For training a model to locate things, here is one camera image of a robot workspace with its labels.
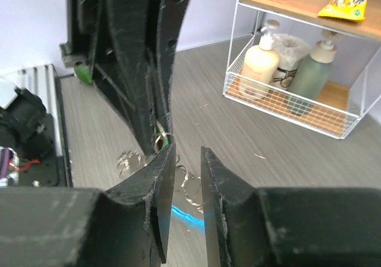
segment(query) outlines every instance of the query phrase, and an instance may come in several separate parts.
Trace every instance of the gray laminate floor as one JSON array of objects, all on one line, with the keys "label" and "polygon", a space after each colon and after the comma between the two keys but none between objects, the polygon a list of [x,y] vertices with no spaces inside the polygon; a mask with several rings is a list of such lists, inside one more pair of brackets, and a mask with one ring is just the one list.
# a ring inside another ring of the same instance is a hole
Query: gray laminate floor
[{"label": "gray laminate floor", "polygon": [[[222,96],[229,44],[177,54],[172,111],[182,164],[199,174],[200,146],[255,186],[381,188],[381,127],[366,117],[346,140],[335,140]],[[62,81],[74,185],[117,184],[115,163],[137,147],[128,128],[91,86]],[[171,222],[167,266],[206,266],[204,236]]]}]

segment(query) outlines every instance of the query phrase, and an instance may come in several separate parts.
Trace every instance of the soap dispenser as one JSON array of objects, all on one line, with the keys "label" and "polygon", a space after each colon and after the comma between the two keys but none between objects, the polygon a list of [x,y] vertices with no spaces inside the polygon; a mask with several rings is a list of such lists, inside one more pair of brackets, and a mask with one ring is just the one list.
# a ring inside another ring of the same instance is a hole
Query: soap dispenser
[{"label": "soap dispenser", "polygon": [[[268,20],[261,29],[264,34],[259,45],[252,46],[245,54],[241,75],[266,84],[270,84],[278,68],[280,56],[273,49],[273,30],[279,27],[276,20]],[[241,78],[238,85],[241,95],[249,100],[263,99],[270,88]]]},{"label": "soap dispenser", "polygon": [[[338,50],[333,44],[340,36],[335,32],[323,30],[322,35],[326,38],[317,42],[314,49],[306,56],[288,89],[289,92],[304,98],[315,100],[332,71],[332,62]],[[287,108],[297,115],[303,115],[311,111],[310,102],[291,95],[285,98]]]}]

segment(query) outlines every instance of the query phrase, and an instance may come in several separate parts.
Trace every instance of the yellow snack bag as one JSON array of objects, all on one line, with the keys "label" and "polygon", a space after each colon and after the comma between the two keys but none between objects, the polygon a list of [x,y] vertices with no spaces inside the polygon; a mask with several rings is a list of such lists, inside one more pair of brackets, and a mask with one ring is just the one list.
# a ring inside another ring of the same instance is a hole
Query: yellow snack bag
[{"label": "yellow snack bag", "polygon": [[365,20],[367,0],[331,0],[317,15],[351,21]]}]

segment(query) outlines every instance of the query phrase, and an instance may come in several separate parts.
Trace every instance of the wooden shelf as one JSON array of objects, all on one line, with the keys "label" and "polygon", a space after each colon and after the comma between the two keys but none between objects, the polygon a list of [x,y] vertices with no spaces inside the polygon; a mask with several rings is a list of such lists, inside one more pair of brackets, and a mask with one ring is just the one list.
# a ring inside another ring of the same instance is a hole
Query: wooden shelf
[{"label": "wooden shelf", "polygon": [[321,25],[329,29],[359,35],[381,41],[381,0],[368,0],[365,21],[353,23],[345,20],[317,17],[317,13],[330,0],[240,0],[264,10],[289,15],[300,20]]},{"label": "wooden shelf", "polygon": [[[336,136],[341,136],[344,132],[344,124],[346,119],[346,114],[344,112],[338,112],[333,109],[316,105],[311,107],[311,111],[308,114],[297,116],[292,114],[287,109],[287,105],[284,102],[285,95],[283,93],[270,90],[267,97],[262,100],[248,100],[239,93],[238,86],[239,79],[236,77],[227,89],[227,95],[240,99],[248,104],[261,107],[267,111],[272,111],[293,120],[297,120],[300,123],[305,123],[315,128],[319,128],[330,134],[335,134]],[[328,81],[316,101],[330,107],[346,111],[348,97],[349,88],[347,86],[333,81]]]}]

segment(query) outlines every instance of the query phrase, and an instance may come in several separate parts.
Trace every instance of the blue cable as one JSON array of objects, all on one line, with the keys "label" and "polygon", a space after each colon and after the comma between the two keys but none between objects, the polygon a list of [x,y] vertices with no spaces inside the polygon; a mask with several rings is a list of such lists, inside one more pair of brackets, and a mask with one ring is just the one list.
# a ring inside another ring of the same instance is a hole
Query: blue cable
[{"label": "blue cable", "polygon": [[205,233],[205,225],[202,219],[195,218],[194,216],[182,211],[177,206],[172,206],[172,215],[189,227],[194,228],[201,233]]}]

